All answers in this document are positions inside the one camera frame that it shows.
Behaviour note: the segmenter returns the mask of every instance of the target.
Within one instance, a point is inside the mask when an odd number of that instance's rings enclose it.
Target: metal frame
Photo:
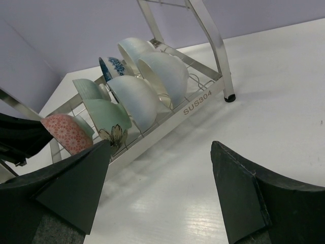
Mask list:
[[[0,184],[17,176],[18,174],[0,159]]]
[[[189,97],[185,97],[185,100],[181,105],[179,105],[175,109],[172,109],[171,112],[163,119],[156,121],[153,127],[150,128],[148,131],[140,132],[141,135],[139,136],[139,138],[137,138],[131,144],[125,145],[125,148],[120,150],[120,152],[112,159],[110,170],[107,173],[106,179],[115,175],[116,172],[128,165],[139,155],[145,152],[148,148],[153,146],[156,142],[158,142],[165,135],[167,135],[167,133],[176,128],[180,123],[187,119],[188,116],[192,115],[197,110],[199,110],[205,103],[212,99],[213,96],[211,95],[216,95],[217,93],[223,91],[226,101],[231,102],[235,99],[234,88],[232,84],[225,46],[220,36],[220,33],[216,25],[214,24],[211,16],[209,15],[202,0],[184,0],[184,6],[178,4],[164,3],[161,0],[137,1],[154,36],[154,39],[152,39],[150,42],[157,49],[160,49],[161,51],[169,53],[171,55],[178,56],[185,64],[188,65],[188,68],[191,67],[199,74],[205,76],[207,78],[207,82],[202,83],[199,79],[195,80],[190,77],[192,80],[198,83],[197,92],[194,92]],[[158,29],[158,25],[150,10],[148,2],[158,3],[161,5],[167,4],[175,7],[186,8],[188,10],[191,9],[210,42],[217,64],[218,72],[165,44],[163,37]],[[100,77],[98,80],[95,81],[95,83],[105,84],[105,80],[103,79],[103,77]],[[15,99],[3,89],[0,89],[0,99],[4,100],[7,104],[20,111],[30,119],[40,120],[42,118],[36,112],[23,105],[21,102],[19,102],[17,99]],[[72,112],[73,115],[76,116],[73,110],[76,109],[80,104],[82,104],[80,96],[75,95],[69,101],[61,105],[49,115]],[[53,163],[60,161],[62,149],[60,149],[58,142],[56,140],[52,140],[50,142],[50,145]]]
[[[158,3],[161,5],[165,4],[165,5],[172,5],[175,7],[190,8],[209,40],[218,67],[218,72],[223,76],[224,97],[226,99],[229,99],[231,96],[235,94],[230,68],[229,68],[228,56],[223,43],[223,39],[221,38],[219,30],[215,25],[211,15],[209,14],[202,0],[185,0],[184,6],[178,4],[164,3],[162,1],[154,1],[154,0],[137,0],[137,1],[139,3],[141,11],[149,25],[149,28],[154,38],[161,43],[164,43],[164,40],[158,29],[158,25],[153,17],[148,2]]]

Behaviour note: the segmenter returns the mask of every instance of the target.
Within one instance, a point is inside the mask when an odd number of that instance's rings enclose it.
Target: wire rack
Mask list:
[[[112,175],[158,142],[163,136],[207,103],[210,98],[224,90],[223,78],[218,72],[155,39],[150,42],[161,52],[177,56],[184,62],[189,72],[186,96],[183,98],[183,102],[173,109],[160,103],[155,123],[147,131],[139,130],[137,125],[134,122],[132,123],[133,126],[128,130],[128,138],[124,146],[112,158],[109,170],[109,173]],[[95,83],[106,84],[103,77],[100,77]],[[79,95],[74,96],[50,115],[57,113],[67,113],[71,116],[79,115],[83,117],[95,131],[93,136],[94,143],[101,141]],[[61,145],[56,147],[56,149],[51,148],[51,150],[53,162],[70,156]]]
[[[119,170],[124,168],[148,148],[153,146],[189,116],[198,111],[205,103],[207,103],[219,92],[223,91],[224,99],[227,102],[232,102],[236,98],[223,40],[203,1],[179,0],[178,2],[180,1],[184,1],[184,4],[181,5],[175,2],[169,3],[166,1],[155,0],[137,0],[147,24],[154,36],[150,42],[161,52],[179,57],[186,65],[190,74],[186,96],[184,97],[183,102],[173,109],[160,103],[155,123],[147,131],[139,130],[136,124],[133,122],[133,126],[128,130],[128,138],[125,145],[117,152],[117,154],[113,156],[111,160],[110,170],[107,173],[106,179],[114,176]],[[217,64],[218,72],[164,43],[163,37],[150,10],[149,2],[152,4],[165,4],[175,7],[182,7],[193,12],[209,40]],[[95,83],[102,83],[106,85],[103,76],[97,79]],[[30,119],[40,120],[42,118],[1,88],[0,99]],[[58,113],[65,113],[71,116],[80,115],[94,129],[94,143],[101,140],[79,94],[73,96],[49,115]],[[70,154],[56,140],[51,140],[50,147],[53,163],[70,156]]]

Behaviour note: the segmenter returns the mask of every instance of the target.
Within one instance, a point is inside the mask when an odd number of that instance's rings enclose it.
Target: blue and white bowl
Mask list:
[[[134,75],[132,70],[115,57],[100,57],[100,66],[106,82],[122,75]]]

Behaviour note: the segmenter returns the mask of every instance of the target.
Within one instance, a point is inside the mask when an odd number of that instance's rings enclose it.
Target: lavender wall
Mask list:
[[[40,110],[59,84],[59,75],[3,19],[0,33],[0,86],[29,107]],[[1,100],[0,112],[21,116]]]
[[[167,1],[183,3],[183,0]],[[325,17],[323,0],[204,2],[223,38]],[[190,11],[150,5],[166,43],[183,47],[207,41]],[[9,55],[14,60],[21,60],[22,53],[26,59],[21,61],[24,70],[12,72],[8,65],[4,66],[0,85],[16,93],[35,110],[39,110],[54,91],[58,76],[97,66],[99,56],[120,57],[116,43],[123,38],[152,38],[136,0],[1,1],[0,16],[25,40],[8,27],[1,27],[1,31],[6,29],[5,35],[8,35],[0,48],[0,52],[6,53],[2,59]],[[22,83],[23,89],[13,92],[17,84]]]

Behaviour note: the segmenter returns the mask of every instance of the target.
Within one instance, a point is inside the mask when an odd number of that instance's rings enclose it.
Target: white table surface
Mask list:
[[[107,181],[86,244],[227,243],[210,160],[214,140],[275,172],[325,186],[325,19],[225,45],[237,100],[227,104],[217,95]],[[208,44],[182,51],[216,68]],[[68,74],[41,115],[76,94],[73,78],[100,75],[98,67]],[[24,170],[49,163],[47,147]]]

